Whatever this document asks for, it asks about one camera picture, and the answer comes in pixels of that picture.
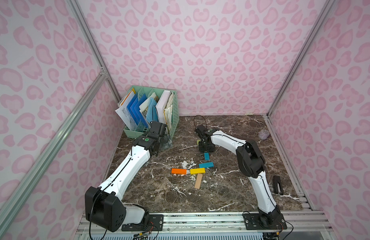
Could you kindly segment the teal block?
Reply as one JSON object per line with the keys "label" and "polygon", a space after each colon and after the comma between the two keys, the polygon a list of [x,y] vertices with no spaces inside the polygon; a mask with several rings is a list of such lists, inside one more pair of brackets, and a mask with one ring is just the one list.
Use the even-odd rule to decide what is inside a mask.
{"label": "teal block", "polygon": [[205,158],[206,161],[209,161],[210,160],[209,153],[204,153],[204,158]]}
{"label": "teal block", "polygon": [[199,164],[199,168],[213,168],[213,167],[214,167],[213,162]]}

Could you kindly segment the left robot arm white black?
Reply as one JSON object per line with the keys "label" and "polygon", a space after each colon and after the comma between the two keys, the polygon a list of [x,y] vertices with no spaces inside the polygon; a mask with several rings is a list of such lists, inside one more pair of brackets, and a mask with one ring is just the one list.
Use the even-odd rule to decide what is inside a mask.
{"label": "left robot arm white black", "polygon": [[122,199],[140,168],[167,143],[169,135],[147,133],[134,140],[118,168],[98,187],[85,193],[85,217],[91,224],[110,232],[123,225],[147,226],[149,212],[136,204],[124,204]]}

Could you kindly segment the orange building block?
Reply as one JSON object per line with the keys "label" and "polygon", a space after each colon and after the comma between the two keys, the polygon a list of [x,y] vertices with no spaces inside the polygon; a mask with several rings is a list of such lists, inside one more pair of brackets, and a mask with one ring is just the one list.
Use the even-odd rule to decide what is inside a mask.
{"label": "orange building block", "polygon": [[172,168],[171,174],[173,174],[173,175],[186,175],[187,170],[186,169],[174,169],[174,168]]}

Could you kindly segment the yellow building block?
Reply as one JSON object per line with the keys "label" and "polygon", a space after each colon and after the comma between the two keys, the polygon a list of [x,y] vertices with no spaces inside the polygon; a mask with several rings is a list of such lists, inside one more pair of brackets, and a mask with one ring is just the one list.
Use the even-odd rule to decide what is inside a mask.
{"label": "yellow building block", "polygon": [[190,169],[190,174],[191,175],[205,174],[205,173],[206,173],[205,168]]}

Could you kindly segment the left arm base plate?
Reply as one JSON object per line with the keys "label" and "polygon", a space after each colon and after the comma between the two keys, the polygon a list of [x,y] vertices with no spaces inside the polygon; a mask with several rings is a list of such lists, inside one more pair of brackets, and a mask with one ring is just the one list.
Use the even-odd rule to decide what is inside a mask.
{"label": "left arm base plate", "polygon": [[145,216],[139,224],[126,224],[122,225],[121,230],[123,232],[137,232],[137,231],[162,231],[164,223],[164,215],[152,214]]}

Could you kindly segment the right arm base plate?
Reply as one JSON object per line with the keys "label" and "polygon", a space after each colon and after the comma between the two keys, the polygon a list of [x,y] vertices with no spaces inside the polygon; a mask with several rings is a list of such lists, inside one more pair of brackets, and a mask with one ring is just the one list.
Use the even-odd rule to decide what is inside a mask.
{"label": "right arm base plate", "polygon": [[270,214],[243,212],[242,216],[246,230],[272,230],[279,232],[288,229],[283,215],[278,212],[272,212]]}

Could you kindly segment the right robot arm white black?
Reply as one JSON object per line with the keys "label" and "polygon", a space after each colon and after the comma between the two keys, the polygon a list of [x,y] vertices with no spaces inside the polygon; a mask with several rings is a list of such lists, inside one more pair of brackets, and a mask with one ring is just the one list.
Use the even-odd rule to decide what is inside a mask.
{"label": "right robot arm white black", "polygon": [[240,140],[218,129],[207,130],[203,125],[197,126],[195,133],[200,138],[200,152],[212,153],[216,146],[220,146],[236,155],[238,167],[249,178],[258,203],[259,212],[244,214],[244,219],[261,229],[286,229],[284,216],[271,194],[266,178],[266,161],[257,142]]}

